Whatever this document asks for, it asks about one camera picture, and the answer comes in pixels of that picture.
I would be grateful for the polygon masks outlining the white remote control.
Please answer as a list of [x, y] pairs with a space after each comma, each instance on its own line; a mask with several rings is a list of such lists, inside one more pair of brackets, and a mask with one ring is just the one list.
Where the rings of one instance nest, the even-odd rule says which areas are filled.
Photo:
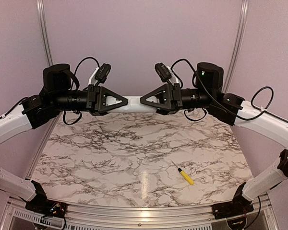
[[111, 110], [111, 113], [154, 113], [157, 108], [140, 103], [140, 96], [125, 96], [128, 105]]

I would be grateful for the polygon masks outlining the yellow handled screwdriver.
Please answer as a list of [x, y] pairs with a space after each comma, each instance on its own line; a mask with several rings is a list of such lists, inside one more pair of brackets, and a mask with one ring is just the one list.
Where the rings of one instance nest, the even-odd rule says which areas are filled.
[[181, 176], [184, 178], [184, 180], [189, 184], [189, 185], [194, 185], [193, 179], [182, 169], [180, 168], [177, 164], [175, 164], [172, 161], [173, 165], [177, 168]]

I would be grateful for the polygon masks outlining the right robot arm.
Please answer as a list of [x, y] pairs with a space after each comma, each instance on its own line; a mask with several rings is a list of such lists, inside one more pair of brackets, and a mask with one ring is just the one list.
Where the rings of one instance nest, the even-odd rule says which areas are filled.
[[223, 93], [224, 71], [215, 64], [200, 62], [192, 69], [192, 89], [181, 89], [178, 83], [171, 83], [173, 73], [163, 63], [157, 63], [155, 70], [164, 85], [142, 96], [141, 104], [156, 108], [162, 115], [202, 108], [219, 121], [252, 130], [284, 147], [271, 166], [238, 187], [228, 204], [231, 214], [239, 214], [256, 197], [288, 179], [288, 120], [255, 106], [253, 101]]

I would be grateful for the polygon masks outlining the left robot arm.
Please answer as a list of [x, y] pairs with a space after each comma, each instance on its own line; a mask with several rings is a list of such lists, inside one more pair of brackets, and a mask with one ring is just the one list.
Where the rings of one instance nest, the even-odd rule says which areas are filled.
[[44, 69], [41, 92], [22, 98], [0, 116], [0, 144], [46, 124], [61, 111], [72, 111], [79, 115], [89, 112], [93, 116], [103, 116], [127, 105], [127, 98], [99, 85], [105, 82], [109, 72], [110, 65], [102, 65], [96, 72], [96, 84], [90, 84], [87, 90], [81, 91], [69, 64], [55, 64]]

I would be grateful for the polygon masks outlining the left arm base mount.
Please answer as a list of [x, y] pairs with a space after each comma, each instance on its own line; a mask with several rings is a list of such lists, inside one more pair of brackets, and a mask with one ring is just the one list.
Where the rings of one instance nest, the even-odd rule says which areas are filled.
[[36, 181], [31, 181], [35, 188], [35, 196], [31, 201], [26, 201], [25, 208], [35, 213], [42, 214], [45, 217], [57, 217], [63, 219], [63, 226], [60, 230], [66, 227], [65, 213], [67, 204], [61, 201], [50, 200], [47, 198], [41, 184]]

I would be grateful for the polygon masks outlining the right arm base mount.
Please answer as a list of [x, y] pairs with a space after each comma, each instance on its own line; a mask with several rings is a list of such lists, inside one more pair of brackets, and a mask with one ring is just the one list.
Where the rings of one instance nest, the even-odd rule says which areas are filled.
[[249, 228], [259, 217], [261, 212], [261, 200], [259, 200], [259, 211], [256, 217], [249, 223], [247, 213], [254, 211], [251, 201], [248, 201], [242, 196], [242, 190], [246, 182], [242, 183], [236, 190], [234, 197], [231, 201], [222, 202], [212, 205], [212, 211], [215, 219], [228, 219], [227, 225], [231, 230], [246, 230]]

